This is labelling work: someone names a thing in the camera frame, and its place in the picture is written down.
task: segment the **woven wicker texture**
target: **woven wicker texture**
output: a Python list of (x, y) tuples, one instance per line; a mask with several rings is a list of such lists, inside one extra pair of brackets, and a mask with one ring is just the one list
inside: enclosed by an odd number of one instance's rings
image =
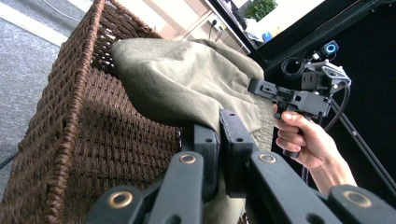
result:
[(60, 49), (19, 144), (0, 223), (81, 223), (107, 189), (141, 189), (179, 151), (179, 135), (138, 114), (114, 74), (110, 46), (161, 38), (115, 1), (95, 1)]

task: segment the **cloth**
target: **cloth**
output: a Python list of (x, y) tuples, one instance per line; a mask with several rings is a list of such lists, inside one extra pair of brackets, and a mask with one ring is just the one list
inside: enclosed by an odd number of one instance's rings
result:
[[(251, 78), (263, 79), (249, 57), (207, 40), (147, 38), (114, 43), (112, 56), (128, 97), (148, 119), (172, 126), (200, 123), (219, 135), (219, 111), (231, 110), (258, 148), (270, 150), (272, 102), (248, 92)], [(244, 201), (226, 196), (222, 184), (217, 198), (205, 205), (204, 223), (236, 223), (243, 212)]]

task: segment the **hand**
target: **hand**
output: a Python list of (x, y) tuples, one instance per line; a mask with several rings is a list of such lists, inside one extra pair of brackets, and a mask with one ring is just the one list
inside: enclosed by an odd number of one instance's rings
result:
[(275, 121), (279, 129), (276, 144), (288, 151), (300, 151), (300, 155), (293, 159), (311, 172), (320, 192), (328, 193), (335, 185), (356, 186), (334, 140), (319, 125), (296, 112), (285, 111), (281, 118)]

